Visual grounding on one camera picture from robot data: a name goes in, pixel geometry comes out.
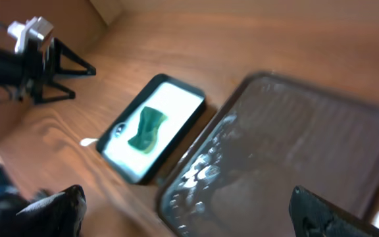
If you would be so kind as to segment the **green yellow sponge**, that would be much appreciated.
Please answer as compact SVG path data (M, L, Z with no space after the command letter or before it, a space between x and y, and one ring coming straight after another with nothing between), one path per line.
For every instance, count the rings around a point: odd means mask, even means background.
M152 107L144 107L140 113L136 135L128 140L128 144L144 154L150 153L157 142L159 128L166 120L164 113Z

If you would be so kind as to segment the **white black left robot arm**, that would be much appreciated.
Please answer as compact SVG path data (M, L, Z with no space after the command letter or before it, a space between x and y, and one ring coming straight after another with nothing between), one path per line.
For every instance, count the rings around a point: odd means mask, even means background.
M16 40L13 52L0 48L0 87L9 100L22 101L26 94L35 104L74 99L75 91L54 81L55 75L96 75L94 66L58 38L52 38L42 51L52 31L53 25L43 17L24 24L14 21L7 28L8 35Z

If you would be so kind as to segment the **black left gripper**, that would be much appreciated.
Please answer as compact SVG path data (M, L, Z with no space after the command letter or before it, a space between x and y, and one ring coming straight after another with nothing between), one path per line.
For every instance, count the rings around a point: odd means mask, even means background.
M73 90L53 81L54 75L96 75L93 65L58 38L52 38L45 51L39 49L36 40L30 40L21 57L22 79L13 95L17 101L23 101L27 95L36 105L75 99L76 93Z

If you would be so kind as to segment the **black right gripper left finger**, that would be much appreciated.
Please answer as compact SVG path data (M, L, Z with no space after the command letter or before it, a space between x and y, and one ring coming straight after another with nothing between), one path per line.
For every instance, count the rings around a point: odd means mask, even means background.
M79 237L86 210L84 190L75 184L8 216L0 237Z

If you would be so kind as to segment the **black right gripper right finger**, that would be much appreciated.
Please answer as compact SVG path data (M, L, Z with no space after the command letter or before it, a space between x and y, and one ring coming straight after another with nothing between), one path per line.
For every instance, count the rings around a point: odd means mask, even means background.
M296 237L379 237L379 228L303 186L293 189L289 214Z

